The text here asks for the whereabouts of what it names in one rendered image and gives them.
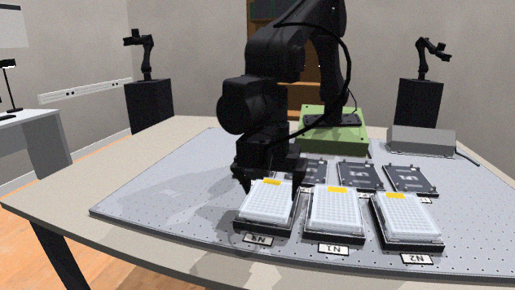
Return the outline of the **white button panel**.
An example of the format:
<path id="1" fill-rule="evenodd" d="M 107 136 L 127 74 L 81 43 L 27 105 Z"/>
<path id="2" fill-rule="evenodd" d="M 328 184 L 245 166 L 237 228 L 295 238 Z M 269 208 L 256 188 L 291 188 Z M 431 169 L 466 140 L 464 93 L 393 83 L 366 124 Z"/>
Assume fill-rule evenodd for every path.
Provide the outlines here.
<path id="1" fill-rule="evenodd" d="M 386 131 L 386 146 L 391 154 L 455 159 L 456 154 L 479 163 L 456 150 L 456 131 L 392 125 Z"/>

